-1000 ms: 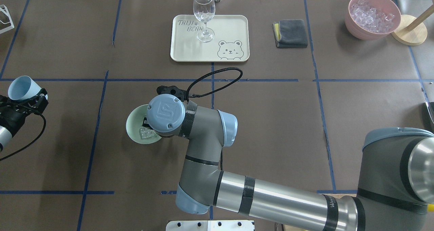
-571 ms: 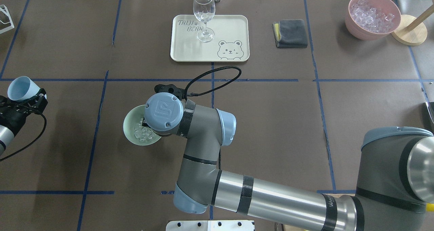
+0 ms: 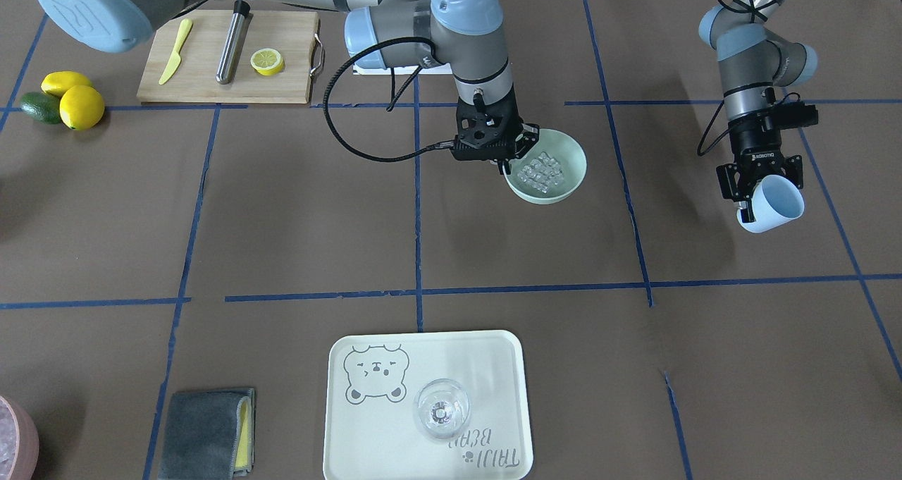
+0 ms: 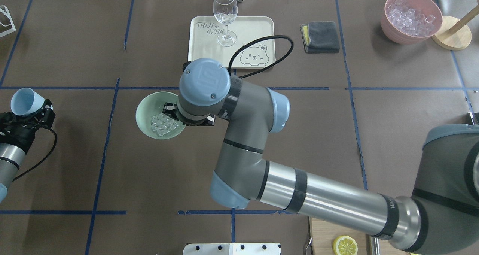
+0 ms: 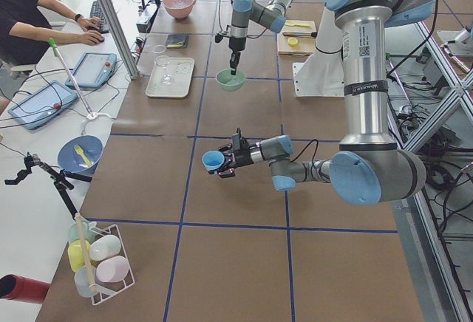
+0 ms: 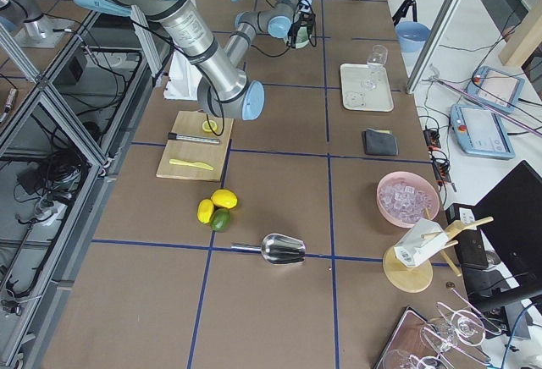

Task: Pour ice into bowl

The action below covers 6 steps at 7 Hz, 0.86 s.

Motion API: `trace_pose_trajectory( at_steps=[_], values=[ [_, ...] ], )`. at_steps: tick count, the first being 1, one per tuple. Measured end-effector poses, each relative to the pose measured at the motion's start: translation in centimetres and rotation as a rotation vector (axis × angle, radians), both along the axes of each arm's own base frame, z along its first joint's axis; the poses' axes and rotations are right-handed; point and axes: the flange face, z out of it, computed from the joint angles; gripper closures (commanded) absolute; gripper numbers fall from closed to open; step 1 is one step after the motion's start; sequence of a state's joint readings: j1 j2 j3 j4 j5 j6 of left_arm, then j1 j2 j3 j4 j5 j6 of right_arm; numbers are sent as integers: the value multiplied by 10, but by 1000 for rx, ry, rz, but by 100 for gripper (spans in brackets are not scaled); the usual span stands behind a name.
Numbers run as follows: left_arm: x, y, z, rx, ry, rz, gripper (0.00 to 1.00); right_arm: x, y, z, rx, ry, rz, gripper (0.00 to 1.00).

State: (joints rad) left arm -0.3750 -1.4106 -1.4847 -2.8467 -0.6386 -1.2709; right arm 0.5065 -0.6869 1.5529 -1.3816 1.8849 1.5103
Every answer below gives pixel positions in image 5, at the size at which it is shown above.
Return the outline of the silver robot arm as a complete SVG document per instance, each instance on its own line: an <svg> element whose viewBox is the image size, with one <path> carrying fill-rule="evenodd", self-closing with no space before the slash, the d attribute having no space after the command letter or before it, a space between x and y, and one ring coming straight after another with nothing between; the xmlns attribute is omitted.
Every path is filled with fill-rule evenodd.
<svg viewBox="0 0 473 322"><path fill-rule="evenodd" d="M229 32L232 75L237 73L240 55L245 49L249 22L253 21L265 29L279 33L285 25L285 14L292 2L293 0L272 0L267 4L260 4L256 0L233 0Z"/></svg>
<svg viewBox="0 0 473 322"><path fill-rule="evenodd" d="M346 134L329 160L297 162L290 138L249 143L240 133L203 155L210 174L232 177L237 168L267 162L273 186L289 191L299 182L325 182L354 205L407 198L425 184L426 169L400 149L387 123L388 83L384 31L428 18L435 0L323 0L315 52L296 73L313 94L332 85L344 96Z"/></svg>

